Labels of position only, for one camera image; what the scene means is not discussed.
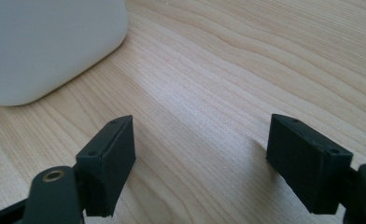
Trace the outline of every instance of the wood grain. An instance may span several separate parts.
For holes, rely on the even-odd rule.
[[[115,215],[87,223],[341,223],[308,214],[265,160],[270,117],[366,163],[366,0],[128,0],[123,44],[43,99],[0,107],[0,209],[134,115]]]

